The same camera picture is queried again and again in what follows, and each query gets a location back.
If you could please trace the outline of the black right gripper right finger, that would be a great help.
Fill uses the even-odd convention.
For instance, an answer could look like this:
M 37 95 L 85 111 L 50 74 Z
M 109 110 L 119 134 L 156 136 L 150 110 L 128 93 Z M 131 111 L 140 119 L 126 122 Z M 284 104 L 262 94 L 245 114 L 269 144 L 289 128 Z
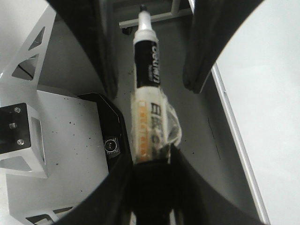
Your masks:
M 196 0 L 183 68 L 186 89 L 202 91 L 213 65 L 260 0 Z

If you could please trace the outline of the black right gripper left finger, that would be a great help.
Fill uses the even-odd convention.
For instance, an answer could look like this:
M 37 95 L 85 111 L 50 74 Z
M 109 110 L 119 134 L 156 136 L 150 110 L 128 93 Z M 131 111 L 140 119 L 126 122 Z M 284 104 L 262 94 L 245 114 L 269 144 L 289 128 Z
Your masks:
M 100 78 L 107 96 L 118 92 L 113 50 L 105 34 L 99 0 L 49 0 L 73 33 Z

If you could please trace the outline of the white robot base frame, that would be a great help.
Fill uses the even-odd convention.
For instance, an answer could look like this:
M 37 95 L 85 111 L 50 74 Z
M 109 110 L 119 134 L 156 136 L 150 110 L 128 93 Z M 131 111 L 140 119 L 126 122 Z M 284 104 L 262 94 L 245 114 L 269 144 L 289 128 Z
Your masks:
M 0 222 L 51 225 L 108 175 L 97 104 L 39 84 L 56 13 L 0 3 Z

